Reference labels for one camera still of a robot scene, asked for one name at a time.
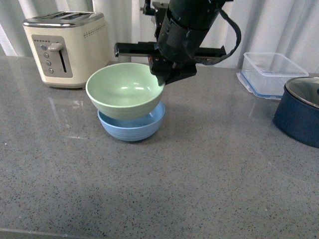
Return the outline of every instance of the toaster control panel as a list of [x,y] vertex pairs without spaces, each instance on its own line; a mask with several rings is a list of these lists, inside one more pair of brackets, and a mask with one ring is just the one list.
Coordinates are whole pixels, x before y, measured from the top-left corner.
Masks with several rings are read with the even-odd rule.
[[62,36],[32,35],[45,76],[72,78],[67,48]]

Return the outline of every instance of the navy blue pot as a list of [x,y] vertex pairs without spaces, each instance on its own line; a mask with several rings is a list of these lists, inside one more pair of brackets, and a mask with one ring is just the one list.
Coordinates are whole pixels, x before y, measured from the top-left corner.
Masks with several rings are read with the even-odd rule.
[[288,136],[319,148],[319,78],[290,79],[284,89],[275,125]]

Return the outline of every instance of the cream toaster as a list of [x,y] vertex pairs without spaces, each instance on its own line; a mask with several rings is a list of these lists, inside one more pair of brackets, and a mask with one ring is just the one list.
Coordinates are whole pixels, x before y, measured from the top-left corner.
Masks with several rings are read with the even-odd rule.
[[28,18],[23,28],[48,86],[84,88],[89,77],[110,60],[100,12],[56,12]]

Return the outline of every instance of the bowl rim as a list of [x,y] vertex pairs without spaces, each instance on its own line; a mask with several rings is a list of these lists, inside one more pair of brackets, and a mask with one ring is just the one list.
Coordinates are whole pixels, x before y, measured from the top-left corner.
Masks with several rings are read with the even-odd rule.
[[106,104],[106,103],[103,103],[103,102],[100,102],[98,100],[96,100],[95,98],[92,97],[92,95],[89,93],[88,91],[88,84],[90,82],[90,80],[93,78],[93,76],[95,74],[97,74],[98,72],[100,71],[103,71],[104,69],[106,68],[109,68],[109,67],[114,67],[114,66],[118,66],[118,65],[140,65],[140,66],[148,66],[146,64],[142,64],[142,63],[136,63],[136,62],[122,62],[122,63],[116,63],[116,64],[112,64],[112,65],[109,65],[109,66],[105,66],[99,70],[97,70],[96,72],[94,72],[90,77],[89,79],[87,80],[86,84],[85,84],[85,91],[86,91],[86,94],[89,96],[89,98],[94,101],[95,103],[98,103],[102,106],[106,106],[106,107],[110,107],[110,108],[113,108],[113,109],[129,109],[129,108],[134,108],[134,107],[138,107],[138,106],[142,106],[142,105],[145,105],[149,102],[152,102],[153,100],[155,100],[156,98],[160,97],[161,94],[163,93],[163,90],[164,90],[164,86],[165,84],[162,84],[160,85],[160,93],[158,95],[156,95],[155,97],[151,98],[150,100],[146,101],[146,102],[143,102],[143,103],[140,103],[140,104],[135,104],[135,105],[130,105],[130,106],[114,106],[114,105],[109,105],[109,104]]
[[105,124],[107,124],[108,126],[111,126],[112,128],[117,128],[117,129],[139,129],[139,128],[144,128],[145,126],[150,126],[150,125],[153,125],[153,124],[155,124],[155,123],[157,123],[159,120],[161,120],[162,118],[163,118],[163,116],[164,116],[164,114],[165,114],[165,111],[166,111],[166,109],[165,109],[165,104],[162,102],[162,101],[160,101],[157,105],[156,105],[156,107],[158,107],[159,105],[161,105],[162,107],[163,107],[163,112],[162,112],[162,114],[161,114],[161,116],[156,120],[156,121],[154,121],[154,122],[152,122],[152,123],[149,123],[149,124],[146,124],[146,125],[144,125],[144,126],[140,126],[140,127],[130,127],[130,128],[127,128],[127,127],[120,127],[120,126],[115,126],[115,125],[112,125],[112,124],[110,124],[110,123],[107,123],[107,122],[105,122],[102,118],[101,118],[101,116],[100,116],[100,113],[101,114],[103,114],[101,111],[99,111],[98,110],[98,118],[99,118],[99,120],[101,121],[101,123],[103,122],[103,123],[105,123]]

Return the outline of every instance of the toaster lever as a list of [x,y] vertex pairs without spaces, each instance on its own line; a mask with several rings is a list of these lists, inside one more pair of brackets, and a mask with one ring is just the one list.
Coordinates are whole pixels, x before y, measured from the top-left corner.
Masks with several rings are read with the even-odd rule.
[[60,51],[63,49],[63,45],[61,43],[52,43],[48,49],[49,51]]

